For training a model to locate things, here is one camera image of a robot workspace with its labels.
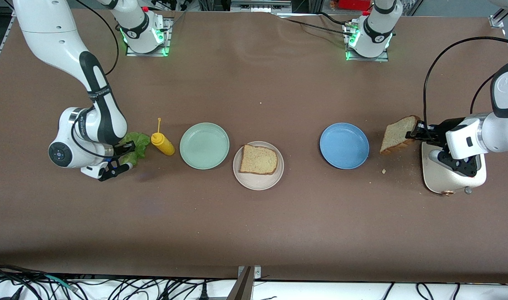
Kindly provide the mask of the toasted bread slice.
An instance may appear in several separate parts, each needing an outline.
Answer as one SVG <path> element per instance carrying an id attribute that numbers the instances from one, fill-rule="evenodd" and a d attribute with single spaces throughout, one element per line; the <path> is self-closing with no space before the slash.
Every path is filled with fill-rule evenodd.
<path id="1" fill-rule="evenodd" d="M 418 116 L 410 115 L 387 125 L 379 153 L 381 155 L 391 154 L 412 144 L 414 139 L 406 138 L 406 134 L 413 131 L 418 121 L 420 121 Z"/>
<path id="2" fill-rule="evenodd" d="M 277 166 L 278 156 L 274 150 L 261 146 L 243 146 L 242 160 L 239 165 L 240 173 L 272 175 Z"/>

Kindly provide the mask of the metal table edge bracket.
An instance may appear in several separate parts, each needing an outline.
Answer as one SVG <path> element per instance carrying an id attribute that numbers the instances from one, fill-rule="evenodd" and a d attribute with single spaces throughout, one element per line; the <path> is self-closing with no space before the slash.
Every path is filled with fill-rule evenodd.
<path id="1" fill-rule="evenodd" d="M 252 300 L 254 281 L 261 278 L 261 266 L 239 266 L 238 278 L 226 300 Z"/>

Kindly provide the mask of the beige plate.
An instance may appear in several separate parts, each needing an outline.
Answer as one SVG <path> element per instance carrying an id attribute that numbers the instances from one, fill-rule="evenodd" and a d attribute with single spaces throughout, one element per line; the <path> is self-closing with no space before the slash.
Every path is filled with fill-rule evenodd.
<path id="1" fill-rule="evenodd" d="M 278 166 L 272 175 L 256 175 L 253 173 L 240 173 L 239 172 L 239 165 L 242 160 L 242 152 L 243 152 L 243 146 L 239 148 L 239 150 L 236 152 L 235 157 L 233 159 L 233 173 L 235 175 L 235 178 L 237 181 L 244 186 L 245 188 L 251 189 L 251 190 L 267 190 L 273 186 L 275 186 L 279 180 L 282 178 L 283 171 L 284 171 L 284 161 L 283 156 L 279 152 L 279 150 L 272 144 L 268 142 L 249 142 L 245 145 L 252 145 L 252 146 L 261 146 L 265 148 L 269 148 L 274 150 L 277 153 L 278 156 Z"/>

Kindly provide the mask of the white two-slot toaster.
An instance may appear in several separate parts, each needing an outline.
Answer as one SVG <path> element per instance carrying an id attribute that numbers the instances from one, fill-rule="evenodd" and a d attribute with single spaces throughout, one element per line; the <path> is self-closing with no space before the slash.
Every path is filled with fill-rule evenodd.
<path id="1" fill-rule="evenodd" d="M 433 150 L 440 147 L 421 143 L 422 175 L 427 189 L 436 194 L 452 195 L 455 193 L 471 194 L 473 189 L 483 185 L 487 178 L 486 160 L 483 154 L 479 155 L 480 167 L 475 177 L 465 177 L 450 171 L 429 158 Z"/>

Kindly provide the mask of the mint green plate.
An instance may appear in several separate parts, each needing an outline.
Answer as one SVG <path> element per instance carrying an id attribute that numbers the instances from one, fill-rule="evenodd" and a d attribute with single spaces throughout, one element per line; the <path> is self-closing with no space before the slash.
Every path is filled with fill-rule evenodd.
<path id="1" fill-rule="evenodd" d="M 228 156 L 229 135 L 210 122 L 191 126 L 180 139 L 180 156 L 194 169 L 208 170 L 220 165 Z"/>

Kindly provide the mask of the blue plate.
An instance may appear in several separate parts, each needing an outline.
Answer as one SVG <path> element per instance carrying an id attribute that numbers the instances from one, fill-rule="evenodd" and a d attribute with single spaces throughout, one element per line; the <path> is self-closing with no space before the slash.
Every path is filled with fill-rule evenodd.
<path id="1" fill-rule="evenodd" d="M 319 150 L 333 167 L 342 170 L 358 168 L 368 159 L 370 146 L 364 132 L 345 122 L 329 125 L 319 138 Z"/>

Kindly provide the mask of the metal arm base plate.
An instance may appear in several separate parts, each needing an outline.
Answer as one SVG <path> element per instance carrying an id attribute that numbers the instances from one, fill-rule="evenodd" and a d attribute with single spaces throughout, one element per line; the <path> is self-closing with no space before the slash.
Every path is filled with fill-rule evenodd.
<path id="1" fill-rule="evenodd" d="M 174 19 L 154 13 L 147 13 L 149 24 L 139 35 L 134 31 L 122 31 L 126 43 L 126 56 L 166 57 L 172 42 Z"/>
<path id="2" fill-rule="evenodd" d="M 342 25 L 342 29 L 344 33 L 349 33 L 350 35 L 345 36 L 345 56 L 346 60 L 355 60 L 355 61 L 366 61 L 366 62 L 387 62 L 388 61 L 388 51 L 387 46 L 389 46 L 389 42 L 387 42 L 385 49 L 383 49 L 382 53 L 377 57 L 365 57 L 357 52 L 357 50 L 353 47 L 356 45 L 357 41 L 361 36 L 363 36 L 359 30 L 359 23 L 354 22 L 357 19 L 353 19 L 352 22 L 345 22 Z"/>

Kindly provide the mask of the yellow squeeze sauce bottle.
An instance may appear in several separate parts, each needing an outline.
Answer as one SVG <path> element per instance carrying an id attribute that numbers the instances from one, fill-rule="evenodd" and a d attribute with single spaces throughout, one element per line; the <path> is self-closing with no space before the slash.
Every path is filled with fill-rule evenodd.
<path id="1" fill-rule="evenodd" d="M 172 156 L 175 154 L 174 145 L 162 134 L 160 130 L 161 118 L 157 118 L 158 125 L 157 130 L 150 137 L 150 141 L 160 152 L 166 156 Z"/>

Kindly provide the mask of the grey metal box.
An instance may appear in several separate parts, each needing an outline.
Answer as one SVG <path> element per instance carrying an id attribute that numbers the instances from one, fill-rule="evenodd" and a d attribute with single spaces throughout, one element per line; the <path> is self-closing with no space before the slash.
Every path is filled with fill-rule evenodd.
<path id="1" fill-rule="evenodd" d="M 292 13 L 291 0 L 230 0 L 231 12 Z"/>

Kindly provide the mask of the green lettuce leaf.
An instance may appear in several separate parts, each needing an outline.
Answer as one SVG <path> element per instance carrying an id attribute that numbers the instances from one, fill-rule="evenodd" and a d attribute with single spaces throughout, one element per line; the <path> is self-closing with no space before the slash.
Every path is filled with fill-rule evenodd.
<path id="1" fill-rule="evenodd" d="M 120 159 L 120 164 L 124 165 L 125 163 L 131 163 L 135 167 L 138 163 L 138 160 L 145 157 L 146 146 L 151 143 L 151 140 L 150 137 L 144 133 L 129 132 L 120 141 L 120 144 L 126 144 L 130 141 L 134 142 L 135 150 L 134 152 L 130 152 L 127 155 L 124 155 Z"/>

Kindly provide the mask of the red box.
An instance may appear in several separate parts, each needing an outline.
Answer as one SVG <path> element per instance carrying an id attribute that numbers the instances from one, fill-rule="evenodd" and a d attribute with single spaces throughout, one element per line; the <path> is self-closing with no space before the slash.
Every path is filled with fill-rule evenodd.
<path id="1" fill-rule="evenodd" d="M 349 11 L 367 11 L 372 0 L 337 0 L 338 7 Z"/>

